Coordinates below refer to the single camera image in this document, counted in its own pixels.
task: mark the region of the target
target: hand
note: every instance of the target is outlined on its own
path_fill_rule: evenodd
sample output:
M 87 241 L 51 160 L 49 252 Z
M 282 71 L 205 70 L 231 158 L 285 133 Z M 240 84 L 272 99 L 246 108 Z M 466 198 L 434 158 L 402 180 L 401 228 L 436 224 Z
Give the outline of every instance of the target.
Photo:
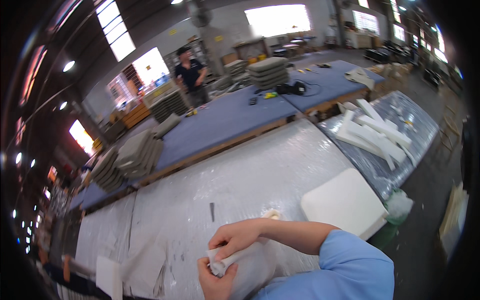
M 209 249 L 215 249 L 227 243 L 215 255 L 215 260 L 220 261 L 233 253 L 252 245 L 262 233 L 262 226 L 268 219 L 249 219 L 232 224 L 220 226 L 208 242 Z
M 201 85 L 203 81 L 204 81 L 204 79 L 202 77 L 198 77 L 197 81 L 195 81 L 195 86 Z
M 238 264 L 231 264 L 225 275 L 218 278 L 210 272 L 207 266 L 208 257 L 197 260 L 198 281 L 204 291 L 205 300 L 227 300 L 232 293 L 232 284 L 237 274 Z

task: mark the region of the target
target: ceiling light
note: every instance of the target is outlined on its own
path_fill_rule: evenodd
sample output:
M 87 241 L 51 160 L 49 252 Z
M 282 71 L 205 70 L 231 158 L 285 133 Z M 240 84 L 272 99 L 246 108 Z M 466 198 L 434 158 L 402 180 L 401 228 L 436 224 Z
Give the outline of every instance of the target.
M 65 65 L 65 68 L 63 68 L 63 71 L 64 71 L 64 72 L 67 72 L 68 70 L 70 70 L 70 69 L 73 67 L 74 64 L 75 64 L 75 61 L 74 61 L 74 60 L 70 61 L 69 63 L 67 63 L 67 64 Z

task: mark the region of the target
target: black t-shirt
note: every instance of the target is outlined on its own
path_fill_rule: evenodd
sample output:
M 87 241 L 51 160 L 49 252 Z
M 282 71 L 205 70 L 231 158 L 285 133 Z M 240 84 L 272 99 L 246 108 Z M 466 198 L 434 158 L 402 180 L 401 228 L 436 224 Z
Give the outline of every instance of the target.
M 88 289 L 88 279 L 85 279 L 76 275 L 73 272 L 70 272 L 70 282 L 66 282 L 65 279 L 63 279 L 63 270 L 61 268 L 56 267 L 51 263 L 44 264 L 43 268 L 47 272 L 48 276 L 50 276 L 50 278 L 52 278 L 52 280 L 57 282 L 58 284 L 69 288 L 74 292 L 83 295 L 90 295 Z
M 203 65 L 198 60 L 190 60 L 190 69 L 185 69 L 181 63 L 175 67 L 175 77 L 182 76 L 183 83 L 188 87 L 189 92 L 194 92 L 202 87 L 195 86 L 195 82 L 200 77 Z

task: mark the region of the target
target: black cap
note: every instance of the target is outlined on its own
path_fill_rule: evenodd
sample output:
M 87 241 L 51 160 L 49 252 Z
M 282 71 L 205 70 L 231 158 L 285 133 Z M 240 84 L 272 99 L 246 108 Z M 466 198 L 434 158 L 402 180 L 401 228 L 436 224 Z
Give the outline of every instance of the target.
M 180 48 L 177 50 L 177 56 L 182 55 L 183 53 L 187 52 L 188 50 L 190 50 L 189 47 L 180 47 Z

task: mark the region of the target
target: blue table surface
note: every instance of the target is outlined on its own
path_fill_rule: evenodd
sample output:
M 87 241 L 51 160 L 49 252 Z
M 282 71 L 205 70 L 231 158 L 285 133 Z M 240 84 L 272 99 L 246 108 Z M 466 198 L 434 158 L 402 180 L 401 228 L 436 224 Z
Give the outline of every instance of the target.
M 307 109 L 315 107 L 323 102 L 333 100 L 339 96 L 346 95 L 352 92 L 359 91 L 366 87 L 364 84 L 352 82 L 345 78 L 345 72 L 351 71 L 359 66 L 351 64 L 343 60 L 335 60 L 330 62 L 332 68 L 319 68 L 317 66 L 310 66 L 309 68 L 317 71 L 317 73 L 305 71 L 290 72 L 290 81 L 288 84 L 294 84 L 296 80 L 302 80 L 307 86 L 305 96 L 299 95 L 282 95 L 288 102 L 305 112 Z M 367 75 L 375 80 L 375 83 L 380 83 L 384 78 L 372 71 L 365 70 Z
M 163 137 L 163 151 L 152 173 L 298 112 L 282 97 L 264 99 L 265 93 L 272 90 L 257 95 L 256 90 L 253 85 L 245 87 L 209 102 L 207 108 L 199 109 L 196 115 L 183 115 L 181 122 Z M 248 105 L 252 97 L 257 97 L 257 104 Z M 111 193 L 92 182 L 82 199 L 80 194 L 72 199 L 70 209 L 82 202 L 82 209 L 89 208 L 147 176 L 129 180 Z

